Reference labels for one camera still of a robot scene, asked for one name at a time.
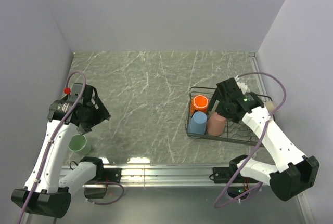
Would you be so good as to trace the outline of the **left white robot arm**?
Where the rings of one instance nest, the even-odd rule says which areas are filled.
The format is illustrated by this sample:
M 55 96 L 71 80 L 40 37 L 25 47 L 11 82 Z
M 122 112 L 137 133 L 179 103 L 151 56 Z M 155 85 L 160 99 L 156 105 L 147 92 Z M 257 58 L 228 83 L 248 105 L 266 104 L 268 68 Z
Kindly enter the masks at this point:
M 68 145 L 73 136 L 89 133 L 110 113 L 91 85 L 74 83 L 69 95 L 49 107 L 45 139 L 34 169 L 23 188 L 14 189 L 11 200 L 29 214 L 62 218 L 71 198 L 87 182 L 105 179 L 103 162 L 84 157 L 76 169 L 59 178 Z

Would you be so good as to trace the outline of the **blue plastic cup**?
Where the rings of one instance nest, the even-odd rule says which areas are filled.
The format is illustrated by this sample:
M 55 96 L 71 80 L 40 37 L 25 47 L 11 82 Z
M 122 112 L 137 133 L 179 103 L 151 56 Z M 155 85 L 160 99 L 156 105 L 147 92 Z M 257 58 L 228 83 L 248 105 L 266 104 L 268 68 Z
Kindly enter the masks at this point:
M 187 127 L 188 136 L 200 138 L 206 133 L 207 115 L 204 112 L 196 111 Z

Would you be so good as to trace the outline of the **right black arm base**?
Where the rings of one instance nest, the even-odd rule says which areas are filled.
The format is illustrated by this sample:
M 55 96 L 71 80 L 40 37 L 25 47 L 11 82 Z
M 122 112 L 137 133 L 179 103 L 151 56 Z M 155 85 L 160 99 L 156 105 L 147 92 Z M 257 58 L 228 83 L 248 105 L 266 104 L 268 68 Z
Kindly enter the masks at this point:
M 209 176 L 209 179 L 214 184 L 227 184 L 232 178 L 234 170 L 231 167 L 214 167 L 213 173 Z M 240 194 L 249 190 L 249 179 L 237 175 L 232 185 L 227 189 L 227 196 L 233 199 Z

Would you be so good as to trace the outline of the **salmon plastic cup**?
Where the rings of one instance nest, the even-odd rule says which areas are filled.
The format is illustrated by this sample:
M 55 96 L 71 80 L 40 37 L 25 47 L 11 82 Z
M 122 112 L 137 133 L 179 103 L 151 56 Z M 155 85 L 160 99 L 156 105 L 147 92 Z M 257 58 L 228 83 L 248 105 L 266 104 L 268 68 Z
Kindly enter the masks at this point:
M 207 133 L 211 136 L 220 136 L 225 129 L 226 122 L 226 118 L 214 112 L 207 121 Z

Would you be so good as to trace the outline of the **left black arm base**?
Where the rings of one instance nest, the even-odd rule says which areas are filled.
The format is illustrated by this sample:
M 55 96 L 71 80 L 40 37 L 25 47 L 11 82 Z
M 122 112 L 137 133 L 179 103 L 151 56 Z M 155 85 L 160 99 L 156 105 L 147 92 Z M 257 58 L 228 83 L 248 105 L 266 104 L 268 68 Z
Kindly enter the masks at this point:
M 95 202 L 93 199 L 97 199 L 98 196 L 94 194 L 85 195 L 85 198 L 88 202 L 91 202 L 95 205 L 110 205 L 123 197 L 125 193 L 125 188 L 120 184 L 121 178 L 121 169 L 112 168 L 104 169 L 104 164 L 102 159 L 96 157 L 86 156 L 76 164 L 71 172 L 69 172 L 65 177 L 59 181 L 59 185 L 69 193 L 71 196 L 74 196 L 77 191 L 79 191 L 83 185 L 91 181 L 93 184 L 105 185 L 105 188 L 108 188 L 108 185 L 116 185 L 122 189 L 120 196 L 107 203 Z

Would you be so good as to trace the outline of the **beige plastic cup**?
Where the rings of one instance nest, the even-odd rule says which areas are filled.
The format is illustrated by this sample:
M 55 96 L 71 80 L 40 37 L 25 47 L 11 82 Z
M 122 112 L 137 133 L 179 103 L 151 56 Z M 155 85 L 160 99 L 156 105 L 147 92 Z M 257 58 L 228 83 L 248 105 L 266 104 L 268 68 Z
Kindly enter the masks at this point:
M 264 106 L 267 108 L 269 114 L 271 114 L 276 108 L 272 101 L 265 102 Z

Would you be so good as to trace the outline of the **orange mug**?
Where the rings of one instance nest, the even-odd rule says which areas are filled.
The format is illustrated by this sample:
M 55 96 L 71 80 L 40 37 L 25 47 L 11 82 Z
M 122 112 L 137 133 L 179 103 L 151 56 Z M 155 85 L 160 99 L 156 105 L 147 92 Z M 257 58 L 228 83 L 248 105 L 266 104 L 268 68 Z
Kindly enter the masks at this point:
M 196 95 L 190 102 L 190 115 L 195 112 L 203 112 L 207 114 L 209 99 L 205 95 Z

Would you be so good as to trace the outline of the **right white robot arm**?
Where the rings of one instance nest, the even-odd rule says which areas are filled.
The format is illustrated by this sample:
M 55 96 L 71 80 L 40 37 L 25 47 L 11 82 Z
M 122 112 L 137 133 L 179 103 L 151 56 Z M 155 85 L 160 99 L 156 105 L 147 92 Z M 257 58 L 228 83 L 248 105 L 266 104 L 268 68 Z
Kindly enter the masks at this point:
M 274 164 L 241 155 L 228 167 L 215 167 L 216 183 L 241 182 L 245 178 L 269 185 L 282 201 L 287 201 L 314 185 L 319 161 L 299 150 L 275 123 L 259 96 L 243 92 L 234 78 L 216 85 L 211 103 L 218 102 L 216 113 L 234 123 L 243 122 L 261 140 Z

